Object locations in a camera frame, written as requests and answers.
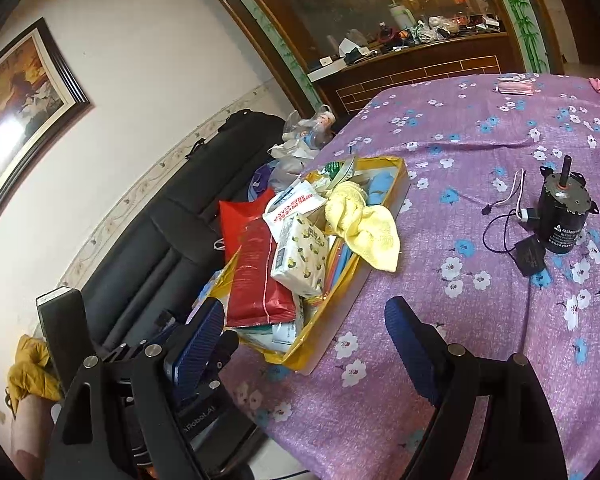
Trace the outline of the pink tissue pack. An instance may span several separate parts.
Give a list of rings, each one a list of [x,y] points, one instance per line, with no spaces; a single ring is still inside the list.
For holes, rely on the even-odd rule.
[[[533,96],[534,80],[525,74],[507,74],[498,77],[495,91],[509,96]]]

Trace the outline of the red gift bag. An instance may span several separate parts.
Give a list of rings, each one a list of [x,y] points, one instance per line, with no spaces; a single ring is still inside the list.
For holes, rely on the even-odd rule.
[[[267,188],[253,202],[219,201],[220,228],[224,243],[225,262],[229,263],[240,247],[242,233],[249,222],[260,218],[265,207],[275,196],[272,188]]]

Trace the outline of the yellow cloth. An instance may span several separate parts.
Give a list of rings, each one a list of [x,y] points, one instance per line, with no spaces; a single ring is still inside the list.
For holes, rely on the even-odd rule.
[[[362,186],[344,181],[330,192],[325,203],[329,232],[376,270],[396,272],[400,238],[391,211],[382,205],[366,205]]]

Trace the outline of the red snack pouch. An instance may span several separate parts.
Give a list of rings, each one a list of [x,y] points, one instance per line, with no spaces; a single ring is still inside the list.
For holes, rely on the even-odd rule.
[[[291,291],[271,278],[277,244],[262,219],[249,222],[242,237],[227,306],[226,325],[248,328],[292,322]]]

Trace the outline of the framed painting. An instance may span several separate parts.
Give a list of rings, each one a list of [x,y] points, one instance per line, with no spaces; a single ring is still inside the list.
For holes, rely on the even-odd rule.
[[[20,181],[91,106],[44,18],[0,52],[0,214]]]

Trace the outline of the lemon print tissue pack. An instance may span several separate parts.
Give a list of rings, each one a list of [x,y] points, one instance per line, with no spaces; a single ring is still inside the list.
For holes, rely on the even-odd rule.
[[[287,218],[280,232],[271,278],[302,298],[324,292],[328,241],[303,214]]]

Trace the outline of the purple floral tablecloth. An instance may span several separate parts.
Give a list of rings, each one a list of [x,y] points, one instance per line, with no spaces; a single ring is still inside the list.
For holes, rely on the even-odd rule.
[[[600,95],[582,78],[538,75],[533,96],[502,96],[492,76],[464,76],[375,96],[320,154],[396,155],[410,188],[396,225],[396,272],[373,271],[309,376],[240,348],[223,382],[280,447],[260,478],[395,479],[419,445],[431,406],[414,390],[386,331],[401,296],[449,342],[506,359],[522,352],[538,375],[568,474],[600,460],[600,213],[577,245],[525,278],[504,248],[522,240],[510,191],[541,192],[541,168],[565,155],[600,208]]]

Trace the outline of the yellow rimmed white box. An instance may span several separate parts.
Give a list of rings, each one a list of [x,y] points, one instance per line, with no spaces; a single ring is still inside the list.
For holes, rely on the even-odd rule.
[[[371,177],[382,170],[389,170],[393,174],[393,185],[385,205],[382,206],[387,207],[393,218],[396,218],[408,188],[404,160],[396,156],[355,158],[355,175],[347,181],[361,185],[366,200]],[[327,178],[321,176],[320,171],[321,169],[313,170],[296,181],[309,181],[315,191],[327,200],[334,186],[328,184]],[[325,204],[312,214],[304,214],[325,234],[328,241],[324,292],[311,298],[302,298],[291,293],[296,305],[296,318],[292,322],[248,328],[231,328],[226,325],[228,300],[240,247],[209,290],[210,296],[219,299],[224,306],[225,327],[234,330],[241,342],[262,353],[266,362],[286,366],[302,375],[311,374],[320,362],[365,284],[368,274],[374,270],[364,259],[352,252],[340,236],[329,232],[324,209]]]

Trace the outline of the yellow jacket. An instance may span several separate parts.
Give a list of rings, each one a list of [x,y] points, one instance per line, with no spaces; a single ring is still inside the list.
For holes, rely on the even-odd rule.
[[[62,398],[59,379],[52,370],[50,348],[43,339],[22,335],[18,341],[15,362],[7,373],[6,402],[17,414],[20,402],[27,396],[57,402]]]

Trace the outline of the brick pattern wooden counter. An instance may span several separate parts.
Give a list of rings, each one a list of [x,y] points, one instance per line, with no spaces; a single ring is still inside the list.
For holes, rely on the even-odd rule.
[[[509,34],[494,32],[378,55],[318,76],[313,84],[324,102],[342,116],[359,112],[379,92],[392,87],[523,69],[520,51]]]

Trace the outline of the green white sachet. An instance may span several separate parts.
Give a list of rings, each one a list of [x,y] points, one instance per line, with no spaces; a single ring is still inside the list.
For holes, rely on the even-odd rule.
[[[328,162],[320,171],[320,175],[326,177],[328,184],[336,186],[337,184],[350,180],[355,175],[356,158],[349,157],[345,160],[333,160]]]

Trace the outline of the black sofa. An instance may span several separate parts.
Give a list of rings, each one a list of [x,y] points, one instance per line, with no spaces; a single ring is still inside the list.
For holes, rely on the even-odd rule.
[[[158,330],[165,314],[184,322],[212,274],[224,266],[219,203],[243,202],[257,169],[270,161],[285,122],[240,110],[210,140],[186,152],[184,165],[126,227],[82,287],[91,340],[112,350]]]

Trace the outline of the blue soft toy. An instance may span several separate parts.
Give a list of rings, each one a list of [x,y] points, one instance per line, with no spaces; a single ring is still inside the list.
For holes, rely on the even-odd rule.
[[[382,170],[370,178],[367,188],[367,206],[385,205],[394,177],[389,170]]]

